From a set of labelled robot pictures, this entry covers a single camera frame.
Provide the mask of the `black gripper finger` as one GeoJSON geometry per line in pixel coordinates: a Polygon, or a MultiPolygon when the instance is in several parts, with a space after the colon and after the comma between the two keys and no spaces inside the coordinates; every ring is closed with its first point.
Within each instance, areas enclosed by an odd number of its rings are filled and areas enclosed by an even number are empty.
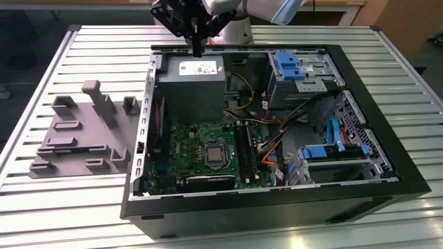
{"type": "Polygon", "coordinates": [[[237,12],[229,11],[217,16],[205,15],[199,17],[199,57],[202,57],[205,52],[209,37],[214,38],[219,34],[235,16],[237,12]]]}
{"type": "Polygon", "coordinates": [[[185,38],[186,42],[193,47],[194,57],[199,57],[199,24],[175,25],[174,23],[171,23],[167,20],[169,6],[166,1],[154,1],[150,8],[150,13],[177,37],[185,38]]]}

